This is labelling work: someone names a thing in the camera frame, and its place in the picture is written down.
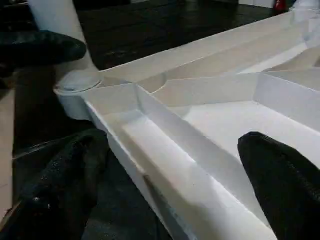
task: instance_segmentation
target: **red object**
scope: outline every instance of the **red object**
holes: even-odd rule
[[[285,11],[286,8],[286,0],[275,0],[274,9],[277,11]]]

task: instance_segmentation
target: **black fabric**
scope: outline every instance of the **black fabric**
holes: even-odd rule
[[[0,239],[80,240],[98,202],[108,153],[101,130],[70,137],[45,169],[24,184],[0,227]]]
[[[83,58],[86,45],[50,31],[0,32],[0,63],[36,67]]]
[[[317,239],[319,169],[294,148],[259,132],[241,137],[238,150],[255,195],[277,238]]]

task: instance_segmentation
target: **white cylinder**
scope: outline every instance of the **white cylinder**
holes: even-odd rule
[[[297,0],[293,5],[295,10],[318,10],[320,9],[320,0]]]
[[[85,41],[72,0],[28,0],[40,30],[47,30]],[[84,58],[56,66],[56,90],[72,93],[93,88],[101,81],[89,50]]]

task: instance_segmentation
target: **gloved hand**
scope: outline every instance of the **gloved hand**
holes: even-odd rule
[[[50,31],[0,32],[0,78],[15,68],[57,65],[82,59],[86,44]]]

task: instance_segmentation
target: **white wall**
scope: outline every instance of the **white wall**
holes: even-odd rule
[[[239,0],[239,4],[273,8],[275,0]]]

